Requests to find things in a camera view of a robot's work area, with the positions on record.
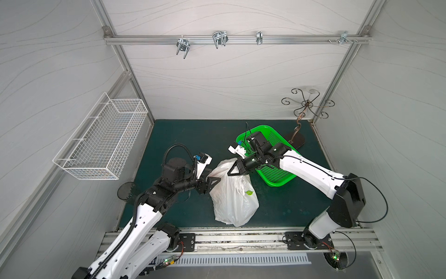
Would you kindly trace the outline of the green plastic basket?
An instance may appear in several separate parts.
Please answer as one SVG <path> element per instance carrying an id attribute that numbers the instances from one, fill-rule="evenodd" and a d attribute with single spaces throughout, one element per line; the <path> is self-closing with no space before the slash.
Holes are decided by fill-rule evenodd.
<path id="1" fill-rule="evenodd" d="M 260 125 L 240 134 L 228 148 L 239 155 L 235 167 L 238 172 L 230 175 L 242 176 L 257 172 L 270 187 L 281 187 L 295 178 L 295 175 L 280 167 L 280 160 L 288 151 L 296 152 L 275 129 Z"/>

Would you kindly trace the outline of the white plastic bag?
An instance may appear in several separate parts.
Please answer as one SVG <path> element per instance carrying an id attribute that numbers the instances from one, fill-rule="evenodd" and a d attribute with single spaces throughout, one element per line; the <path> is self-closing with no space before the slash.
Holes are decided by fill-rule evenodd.
<path id="1" fill-rule="evenodd" d="M 208 176 L 219 178 L 220 182 L 209 194 L 213 202 L 215 220 L 240 227 L 254 216 L 259 208 L 259 200 L 248 174 L 228 175 L 235 162 L 235 158 L 223 160 L 210 172 Z"/>

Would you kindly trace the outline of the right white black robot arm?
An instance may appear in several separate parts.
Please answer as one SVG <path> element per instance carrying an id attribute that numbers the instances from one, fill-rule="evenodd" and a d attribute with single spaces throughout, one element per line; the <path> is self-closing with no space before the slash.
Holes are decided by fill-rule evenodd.
<path id="1" fill-rule="evenodd" d="M 240 156 L 228 171 L 229 176 L 241 176 L 263 166 L 281 169 L 310 183 L 329 199 L 331 205 L 314 218 L 297 239 L 308 249 L 316 249 L 323 239 L 338 228 L 356 226 L 356 219 L 366 204 L 361 179 L 351 173 L 344 176 L 306 159 L 284 143 L 272 145 L 261 132 L 249 136 L 247 153 L 241 142 L 228 150 Z"/>

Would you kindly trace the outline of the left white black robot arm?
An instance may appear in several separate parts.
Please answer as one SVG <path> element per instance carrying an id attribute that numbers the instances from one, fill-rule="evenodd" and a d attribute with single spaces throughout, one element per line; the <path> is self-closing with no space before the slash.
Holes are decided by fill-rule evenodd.
<path id="1" fill-rule="evenodd" d="M 174 250 L 180 231 L 174 225 L 162 224 L 147 242 L 144 238 L 177 201 L 179 193 L 195 189 L 208 193 L 219 179 L 204 178 L 203 172 L 212 158 L 206 153 L 193 157 L 188 165 L 181 158 L 163 164 L 161 176 L 153 186 L 137 196 L 133 217 L 106 251 L 89 267 L 80 267 L 74 279 L 135 279 L 158 255 Z"/>

